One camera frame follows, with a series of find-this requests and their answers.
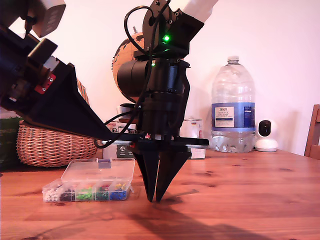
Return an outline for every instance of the black camera lens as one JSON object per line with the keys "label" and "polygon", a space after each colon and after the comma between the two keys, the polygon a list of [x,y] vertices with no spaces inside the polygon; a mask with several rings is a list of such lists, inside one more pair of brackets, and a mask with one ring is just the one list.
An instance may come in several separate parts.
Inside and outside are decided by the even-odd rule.
{"label": "black camera lens", "polygon": [[258,131],[262,137],[269,136],[271,133],[271,122],[269,120],[261,121],[259,123]]}

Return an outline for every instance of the green led light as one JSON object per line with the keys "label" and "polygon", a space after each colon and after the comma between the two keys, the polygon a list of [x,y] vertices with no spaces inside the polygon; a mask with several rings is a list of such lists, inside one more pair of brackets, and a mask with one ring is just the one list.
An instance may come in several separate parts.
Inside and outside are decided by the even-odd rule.
{"label": "green led light", "polygon": [[165,36],[163,37],[163,40],[166,41],[166,42],[168,42],[168,41],[170,40],[170,37],[169,37],[168,35],[165,35]]}

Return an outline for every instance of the white beads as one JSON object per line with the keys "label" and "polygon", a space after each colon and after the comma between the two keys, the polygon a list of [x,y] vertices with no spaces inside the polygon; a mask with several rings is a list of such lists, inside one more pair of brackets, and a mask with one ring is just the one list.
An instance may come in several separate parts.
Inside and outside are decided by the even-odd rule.
{"label": "white beads", "polygon": [[57,189],[49,189],[45,193],[43,199],[46,202],[57,202],[58,201],[58,190]]}

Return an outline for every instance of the wooden table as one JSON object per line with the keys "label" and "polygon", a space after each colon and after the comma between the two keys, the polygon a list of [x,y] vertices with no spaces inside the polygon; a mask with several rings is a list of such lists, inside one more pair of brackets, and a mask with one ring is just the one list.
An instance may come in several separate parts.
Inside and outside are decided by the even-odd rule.
{"label": "wooden table", "polygon": [[320,161],[285,151],[188,160],[160,203],[139,169],[126,201],[45,203],[63,168],[3,172],[1,239],[320,240]]}

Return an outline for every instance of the box lid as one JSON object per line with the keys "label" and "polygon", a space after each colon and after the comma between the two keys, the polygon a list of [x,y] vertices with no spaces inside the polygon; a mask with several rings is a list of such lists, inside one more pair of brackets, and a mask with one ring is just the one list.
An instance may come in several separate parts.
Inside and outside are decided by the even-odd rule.
{"label": "box lid", "polygon": [[62,182],[132,181],[135,159],[76,159],[65,169]]}

